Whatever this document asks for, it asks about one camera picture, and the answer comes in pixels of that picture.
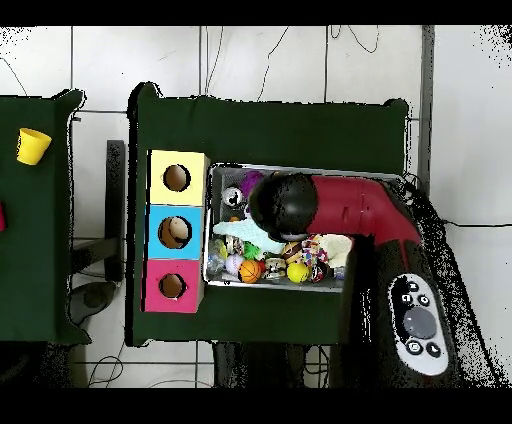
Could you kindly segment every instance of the pink box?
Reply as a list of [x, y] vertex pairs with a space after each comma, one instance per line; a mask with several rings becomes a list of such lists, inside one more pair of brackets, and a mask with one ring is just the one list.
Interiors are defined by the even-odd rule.
[[[150, 259], [147, 261], [145, 312], [177, 312], [193, 314], [204, 292], [201, 263], [186, 259]], [[160, 291], [160, 280], [166, 274], [177, 274], [185, 282], [186, 289], [177, 299], [165, 297]]]

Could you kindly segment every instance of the yellow ball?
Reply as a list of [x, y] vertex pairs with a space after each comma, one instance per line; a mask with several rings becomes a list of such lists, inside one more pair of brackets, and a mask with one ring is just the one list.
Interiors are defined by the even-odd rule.
[[292, 282], [296, 284], [302, 283], [309, 277], [309, 268], [304, 263], [292, 262], [290, 265], [288, 265], [286, 275], [288, 275], [288, 278]]

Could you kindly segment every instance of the metal stand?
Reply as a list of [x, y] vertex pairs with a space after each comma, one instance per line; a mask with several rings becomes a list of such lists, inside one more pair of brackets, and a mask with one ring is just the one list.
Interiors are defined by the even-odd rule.
[[107, 141], [105, 238], [73, 249], [72, 273], [105, 260], [105, 280], [122, 281], [124, 258], [125, 212], [125, 144], [122, 140]]

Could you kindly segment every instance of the round knob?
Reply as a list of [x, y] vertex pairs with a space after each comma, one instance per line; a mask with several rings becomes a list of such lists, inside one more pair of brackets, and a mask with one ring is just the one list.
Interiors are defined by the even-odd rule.
[[414, 307], [404, 315], [405, 330], [418, 339], [431, 339], [436, 335], [436, 319], [425, 308]]

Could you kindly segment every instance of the green table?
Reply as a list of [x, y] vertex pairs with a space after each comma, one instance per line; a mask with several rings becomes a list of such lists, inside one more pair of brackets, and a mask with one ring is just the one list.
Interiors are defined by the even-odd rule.
[[[68, 119], [83, 93], [0, 97], [0, 341], [88, 343], [66, 316], [71, 271]], [[38, 165], [16, 160], [20, 128], [52, 137]]]
[[141, 312], [148, 149], [203, 152], [212, 162], [401, 175], [407, 112], [402, 100], [380, 106], [161, 98], [153, 84], [139, 84], [129, 101], [127, 343], [339, 340], [339, 294], [208, 286], [196, 314]]

